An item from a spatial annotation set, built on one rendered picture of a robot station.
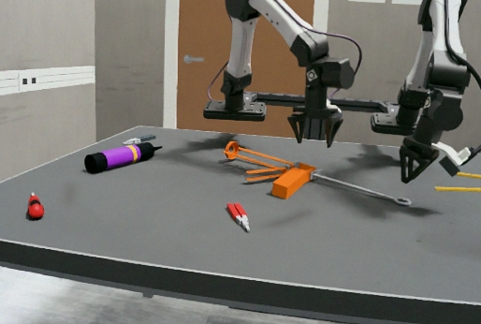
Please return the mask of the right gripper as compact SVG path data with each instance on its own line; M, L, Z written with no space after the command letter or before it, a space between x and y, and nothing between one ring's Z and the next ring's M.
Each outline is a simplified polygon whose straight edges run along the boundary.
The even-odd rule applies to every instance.
M329 105L330 102L327 100L327 96L328 88L325 86L314 87L313 90L311 90L311 87L305 87L304 106L293 107L293 112L297 111L298 113L292 113L292 116L287 117L298 143L302 142L306 116L308 116L311 119L325 120L327 147L331 147L334 137L343 123L343 119L335 116L328 117L330 113L338 113L341 110L336 106ZM299 131L297 122L299 122Z

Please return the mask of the red and black screwdriver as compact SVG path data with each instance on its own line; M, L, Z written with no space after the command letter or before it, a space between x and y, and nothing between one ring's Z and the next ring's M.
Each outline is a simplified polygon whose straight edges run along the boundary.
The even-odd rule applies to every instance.
M28 213L33 218L41 217L44 214L44 208L33 192L31 195L32 197L29 199Z

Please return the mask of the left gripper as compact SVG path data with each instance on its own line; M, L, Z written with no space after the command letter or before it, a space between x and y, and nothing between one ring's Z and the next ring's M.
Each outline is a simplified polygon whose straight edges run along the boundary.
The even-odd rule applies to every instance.
M401 181L403 183L408 184L414 177L416 178L438 158L440 151L445 153L456 166L460 165L472 155L472 152L469 152L467 147L457 154L451 147L439 142L443 132L443 130L436 127L430 118L424 114L420 115L414 134L404 137L403 145L401 145L399 149ZM406 157L409 157L408 177L406 177ZM413 171L414 161L416 161L419 166Z

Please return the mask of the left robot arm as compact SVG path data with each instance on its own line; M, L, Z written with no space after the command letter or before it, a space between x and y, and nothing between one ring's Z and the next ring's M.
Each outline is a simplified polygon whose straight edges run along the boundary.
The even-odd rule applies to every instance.
M445 0L422 0L417 20L417 24L422 25L422 38L414 67L399 91L398 114L375 112L375 126L415 130L420 108L424 108L422 114L430 117L443 131L460 126L463 120L461 95L465 87L469 87L472 74L459 42L458 22L466 3L467 0L448 0L446 23ZM447 48L446 25L452 48L464 60L457 59Z

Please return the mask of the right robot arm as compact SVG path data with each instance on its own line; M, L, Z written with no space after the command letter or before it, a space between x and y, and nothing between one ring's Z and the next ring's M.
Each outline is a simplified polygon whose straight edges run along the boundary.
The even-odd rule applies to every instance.
M305 85L310 86L311 90L322 86L336 89L352 87L355 73L350 67L349 59L329 57L327 39L303 28L279 2L301 24L318 31L295 14L283 0L226 0L233 31L230 58L220 89L225 94L225 101L209 100L204 112L259 116L264 114L265 103L244 103L243 100L243 89L252 81L251 50L255 25L260 14L283 36L290 51L298 58L299 67L306 67Z

